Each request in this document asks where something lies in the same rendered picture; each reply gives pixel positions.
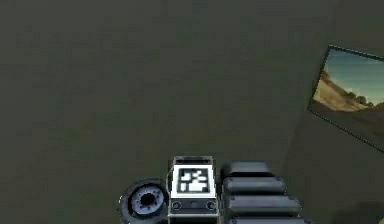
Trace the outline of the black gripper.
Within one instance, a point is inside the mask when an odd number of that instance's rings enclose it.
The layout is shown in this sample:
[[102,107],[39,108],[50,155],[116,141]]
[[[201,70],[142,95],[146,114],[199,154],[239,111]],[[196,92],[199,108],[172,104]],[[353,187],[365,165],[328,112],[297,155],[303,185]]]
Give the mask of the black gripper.
[[165,182],[146,178],[126,188],[119,196],[120,224],[167,224],[169,195]]

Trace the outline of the framed landscape picture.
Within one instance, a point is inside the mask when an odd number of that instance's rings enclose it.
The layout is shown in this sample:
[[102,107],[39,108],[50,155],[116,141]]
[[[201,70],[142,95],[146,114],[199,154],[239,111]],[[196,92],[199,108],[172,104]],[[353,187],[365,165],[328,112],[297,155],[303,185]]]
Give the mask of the framed landscape picture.
[[384,153],[384,56],[329,45],[308,110]]

